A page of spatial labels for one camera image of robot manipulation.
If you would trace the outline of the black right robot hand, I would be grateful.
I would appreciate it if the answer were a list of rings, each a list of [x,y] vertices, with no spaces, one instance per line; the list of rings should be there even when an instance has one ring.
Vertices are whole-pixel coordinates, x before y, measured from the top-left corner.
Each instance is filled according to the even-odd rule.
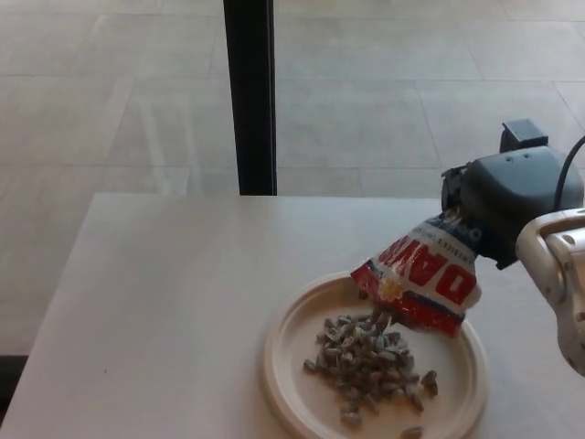
[[[481,231],[477,253],[504,270],[517,261],[520,231],[553,211],[564,157],[531,120],[503,123],[499,152],[441,174],[441,209]]]

